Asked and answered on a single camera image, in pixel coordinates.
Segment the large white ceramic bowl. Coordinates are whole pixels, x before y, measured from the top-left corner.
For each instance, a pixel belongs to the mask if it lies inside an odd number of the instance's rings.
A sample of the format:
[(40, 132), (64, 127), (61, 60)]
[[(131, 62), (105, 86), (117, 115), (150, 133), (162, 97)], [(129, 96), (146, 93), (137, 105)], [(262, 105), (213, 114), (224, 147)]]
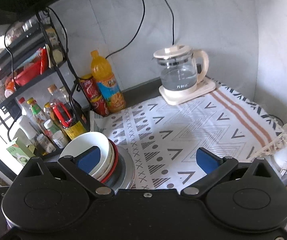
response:
[(73, 139), (60, 157), (72, 156), (79, 169), (102, 181), (112, 168), (115, 154), (108, 138), (99, 132), (87, 132)]

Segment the black metal kitchen rack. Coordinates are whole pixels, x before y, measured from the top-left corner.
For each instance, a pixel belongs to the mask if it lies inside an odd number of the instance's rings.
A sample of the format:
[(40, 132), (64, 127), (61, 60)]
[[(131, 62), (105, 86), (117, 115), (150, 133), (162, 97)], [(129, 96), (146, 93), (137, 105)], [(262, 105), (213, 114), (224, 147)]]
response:
[[(52, 46), (50, 36), (46, 33), (46, 24), (41, 20), (39, 13), (35, 16), (37, 23), (22, 33), (11, 47), (6, 47), (0, 53), (0, 79), (9, 79), (15, 88), (13, 94), (0, 101), (0, 110), (10, 113), (14, 121), (21, 115), (15, 98), (53, 73), (59, 76), (70, 101), (73, 100), (75, 92), (83, 91), (80, 85), (81, 78), (76, 74), (68, 57), (68, 44), (63, 45), (61, 40), (58, 40), (58, 45)], [(60, 72), (60, 67), (64, 64), (68, 65), (75, 77), (71, 88)]]

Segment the red rimmed black bowl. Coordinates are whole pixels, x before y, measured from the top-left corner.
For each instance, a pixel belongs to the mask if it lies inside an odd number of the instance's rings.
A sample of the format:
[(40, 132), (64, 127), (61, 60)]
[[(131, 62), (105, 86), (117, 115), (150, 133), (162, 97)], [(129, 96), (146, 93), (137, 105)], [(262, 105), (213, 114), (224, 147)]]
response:
[(107, 170), (103, 173), (103, 177), (99, 179), (104, 185), (114, 189), (119, 189), (124, 181), (125, 171), (122, 164), (122, 158), (114, 142), (109, 140), (112, 149), (113, 160), (109, 164)]

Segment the dark soy sauce bottle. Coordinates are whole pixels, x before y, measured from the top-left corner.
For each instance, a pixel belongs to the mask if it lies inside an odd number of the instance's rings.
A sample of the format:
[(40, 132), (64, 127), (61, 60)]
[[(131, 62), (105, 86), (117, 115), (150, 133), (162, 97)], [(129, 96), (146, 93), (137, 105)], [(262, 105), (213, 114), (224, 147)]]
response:
[(66, 100), (62, 91), (60, 91), (55, 84), (48, 87), (48, 91), (51, 94), (49, 103), (54, 112), (54, 115), (58, 118), (62, 128), (67, 136), (73, 140), (81, 134), (86, 133), (86, 129), (80, 119), (86, 123), (86, 118), (83, 115), (80, 107), (73, 102), (73, 107), (68, 100)]

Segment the patterned white table cloth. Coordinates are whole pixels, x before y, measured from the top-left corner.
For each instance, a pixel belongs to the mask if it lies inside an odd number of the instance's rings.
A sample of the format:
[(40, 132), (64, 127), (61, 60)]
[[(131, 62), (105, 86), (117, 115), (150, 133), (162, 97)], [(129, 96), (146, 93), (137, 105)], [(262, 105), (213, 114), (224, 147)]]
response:
[(258, 104), (217, 83), (214, 91), (171, 106), (158, 96), (102, 117), (90, 114), (92, 131), (127, 150), (135, 189), (181, 190), (204, 176), (197, 149), (251, 162), (286, 140), (282, 127)]

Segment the green white carton box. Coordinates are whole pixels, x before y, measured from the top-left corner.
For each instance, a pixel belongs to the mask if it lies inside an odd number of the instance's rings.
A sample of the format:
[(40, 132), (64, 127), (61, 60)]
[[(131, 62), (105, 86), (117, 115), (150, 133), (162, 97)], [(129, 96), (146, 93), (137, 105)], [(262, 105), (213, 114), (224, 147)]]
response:
[(11, 141), (7, 144), (6, 150), (18, 163), (25, 166), (26, 163), (35, 156), (35, 146), (20, 128), (11, 132), (9, 136)]

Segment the green label sauce bottle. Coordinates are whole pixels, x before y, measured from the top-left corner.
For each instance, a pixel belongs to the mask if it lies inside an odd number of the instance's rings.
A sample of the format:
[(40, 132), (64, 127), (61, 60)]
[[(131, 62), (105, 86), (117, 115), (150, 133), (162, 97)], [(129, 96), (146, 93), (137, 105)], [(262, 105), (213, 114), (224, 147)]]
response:
[(37, 122), (38, 126), (40, 127), (44, 135), (49, 137), (50, 134), (44, 126), (45, 121), (48, 120), (48, 116), (45, 114), (45, 112), (41, 109), (41, 107), (33, 98), (28, 99), (27, 104), (29, 105), (30, 110), (33, 114), (33, 118)]

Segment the red snack can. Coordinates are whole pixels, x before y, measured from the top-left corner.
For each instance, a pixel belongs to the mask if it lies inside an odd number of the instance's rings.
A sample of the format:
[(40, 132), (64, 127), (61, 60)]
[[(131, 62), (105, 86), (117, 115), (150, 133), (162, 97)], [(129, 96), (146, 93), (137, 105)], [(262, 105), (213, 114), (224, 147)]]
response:
[(80, 85), (91, 103), (93, 111), (101, 116), (108, 116), (110, 111), (92, 74), (80, 78)]

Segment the cream kettle base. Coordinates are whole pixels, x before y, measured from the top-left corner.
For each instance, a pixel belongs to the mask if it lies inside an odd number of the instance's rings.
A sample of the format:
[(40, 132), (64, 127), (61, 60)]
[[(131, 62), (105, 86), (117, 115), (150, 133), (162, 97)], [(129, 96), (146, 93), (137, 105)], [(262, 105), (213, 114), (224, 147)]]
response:
[(172, 91), (160, 86), (159, 93), (169, 105), (176, 106), (210, 93), (215, 90), (215, 88), (216, 83), (208, 77), (205, 77), (200, 83), (196, 83), (191, 88), (185, 90)]

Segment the orange juice bottle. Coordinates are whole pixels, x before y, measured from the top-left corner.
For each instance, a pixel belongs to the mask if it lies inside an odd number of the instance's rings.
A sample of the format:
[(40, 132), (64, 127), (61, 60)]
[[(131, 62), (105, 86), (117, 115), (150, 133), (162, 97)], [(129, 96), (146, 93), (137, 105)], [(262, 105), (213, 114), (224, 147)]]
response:
[(90, 66), (91, 73), (107, 103), (108, 109), (111, 113), (125, 109), (126, 101), (119, 88), (109, 61), (100, 56), (97, 50), (93, 50), (90, 55), (92, 57)]

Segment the glass electric kettle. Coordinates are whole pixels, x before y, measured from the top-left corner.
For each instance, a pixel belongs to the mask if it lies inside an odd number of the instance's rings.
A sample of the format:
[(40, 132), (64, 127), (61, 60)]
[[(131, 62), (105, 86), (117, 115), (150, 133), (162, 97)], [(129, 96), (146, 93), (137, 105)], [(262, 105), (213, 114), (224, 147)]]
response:
[(182, 91), (201, 83), (209, 68), (208, 54), (186, 45), (163, 48), (153, 54), (161, 67), (161, 82), (165, 89)]

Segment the red plastic basket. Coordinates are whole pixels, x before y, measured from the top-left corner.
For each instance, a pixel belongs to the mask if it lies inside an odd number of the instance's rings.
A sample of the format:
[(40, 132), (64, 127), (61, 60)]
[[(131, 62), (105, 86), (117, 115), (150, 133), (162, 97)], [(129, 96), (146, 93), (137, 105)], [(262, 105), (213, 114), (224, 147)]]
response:
[(22, 87), (28, 84), (31, 80), (38, 77), (48, 70), (48, 54), (46, 48), (40, 48), (38, 50), (37, 57), (26, 66), (23, 71), (16, 75), (14, 82)]

